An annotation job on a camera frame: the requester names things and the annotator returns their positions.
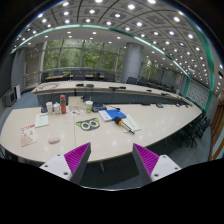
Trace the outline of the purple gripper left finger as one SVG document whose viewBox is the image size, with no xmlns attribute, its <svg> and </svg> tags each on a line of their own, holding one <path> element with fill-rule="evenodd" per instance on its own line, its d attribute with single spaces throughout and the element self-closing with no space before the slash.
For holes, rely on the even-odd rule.
<svg viewBox="0 0 224 224">
<path fill-rule="evenodd" d="M 72 183 L 79 184 L 90 154 L 91 144 L 86 143 L 66 154 L 56 154 L 45 162 L 41 169 Z"/>
</svg>

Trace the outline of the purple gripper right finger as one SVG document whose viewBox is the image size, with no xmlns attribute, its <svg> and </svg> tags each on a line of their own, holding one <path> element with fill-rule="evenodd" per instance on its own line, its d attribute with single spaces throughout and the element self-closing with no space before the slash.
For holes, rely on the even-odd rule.
<svg viewBox="0 0 224 224">
<path fill-rule="evenodd" d="M 157 155 L 138 144 L 133 144 L 132 154 L 144 185 L 180 170 L 167 155 Z"/>
</svg>

